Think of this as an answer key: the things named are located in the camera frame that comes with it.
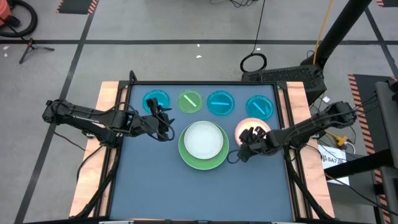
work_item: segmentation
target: stacked plates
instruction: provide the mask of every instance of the stacked plates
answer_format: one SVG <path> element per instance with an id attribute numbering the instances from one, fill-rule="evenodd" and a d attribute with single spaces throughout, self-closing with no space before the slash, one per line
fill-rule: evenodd
<path id="1" fill-rule="evenodd" d="M 226 159 L 229 141 L 224 130 L 209 121 L 198 121 L 186 127 L 179 139 L 182 159 L 191 167 L 209 170 Z"/>

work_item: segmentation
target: black metal pole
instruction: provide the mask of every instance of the black metal pole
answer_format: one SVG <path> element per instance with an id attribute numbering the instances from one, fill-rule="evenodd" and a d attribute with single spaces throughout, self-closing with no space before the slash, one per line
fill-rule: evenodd
<path id="1" fill-rule="evenodd" d="M 381 150 L 375 154 L 364 156 L 353 161 L 348 161 L 337 166 L 325 169 L 325 173 L 333 178 L 346 177 L 361 172 L 366 172 L 380 168 L 382 166 L 393 166 L 390 149 Z"/>
<path id="2" fill-rule="evenodd" d="M 315 63 L 323 68 L 331 53 L 340 44 L 372 0 L 349 0 L 321 44 L 318 46 Z M 313 55 L 301 62 L 312 65 Z"/>

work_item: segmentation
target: yellow cable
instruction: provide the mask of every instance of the yellow cable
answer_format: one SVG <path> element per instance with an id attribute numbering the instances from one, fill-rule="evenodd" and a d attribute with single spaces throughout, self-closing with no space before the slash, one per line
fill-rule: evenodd
<path id="1" fill-rule="evenodd" d="M 325 25 L 326 25 L 326 22 L 327 22 L 327 20 L 328 20 L 329 12 L 330 12 L 330 10 L 331 10 L 331 6 L 332 6 L 332 5 L 333 5 L 333 0 L 330 0 L 329 8 L 328 8 L 328 11 L 326 12 L 325 18 L 323 19 L 323 24 L 322 24 L 322 26 L 321 26 L 321 31 L 319 32 L 317 44 L 316 44 L 316 46 L 315 46 L 315 51 L 314 51 L 314 53 L 313 53 L 313 60 L 312 60 L 312 63 L 313 63 L 314 65 L 315 65 L 315 60 L 316 60 L 316 58 L 317 58 L 317 51 L 318 51 L 319 41 L 320 41 L 320 39 L 321 39 L 323 30 L 324 30 Z"/>

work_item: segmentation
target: red object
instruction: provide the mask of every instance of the red object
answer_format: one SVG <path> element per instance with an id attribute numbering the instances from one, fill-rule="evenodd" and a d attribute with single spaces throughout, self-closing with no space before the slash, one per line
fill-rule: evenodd
<path id="1" fill-rule="evenodd" d="M 11 10 L 7 3 L 7 0 L 0 0 L 0 17 L 5 20 L 10 15 L 11 15 Z"/>

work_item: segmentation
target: blue table surface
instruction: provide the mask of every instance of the blue table surface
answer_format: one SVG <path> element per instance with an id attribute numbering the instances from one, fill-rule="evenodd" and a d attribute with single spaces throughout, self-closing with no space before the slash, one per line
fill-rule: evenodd
<path id="1" fill-rule="evenodd" d="M 178 94 L 198 90 L 205 99 L 194 114 L 177 107 Z M 247 118 L 245 104 L 254 95 L 264 95 L 275 105 L 270 85 L 134 85 L 130 104 L 147 114 L 142 98 L 151 90 L 163 90 L 170 97 L 169 118 L 175 139 L 158 142 L 149 136 L 124 138 L 121 160 L 111 202 L 110 217 L 158 218 L 171 220 L 231 220 L 292 222 L 292 206 L 283 152 L 274 156 L 254 156 L 247 163 L 222 165 L 212 170 L 196 170 L 180 157 L 178 138 L 189 124 L 211 121 L 221 126 L 229 138 L 229 150 L 239 149 L 234 139 L 236 125 Z M 230 93 L 234 110 L 217 116 L 207 107 L 208 96 L 217 90 Z M 277 108 L 266 120 L 279 129 Z"/>

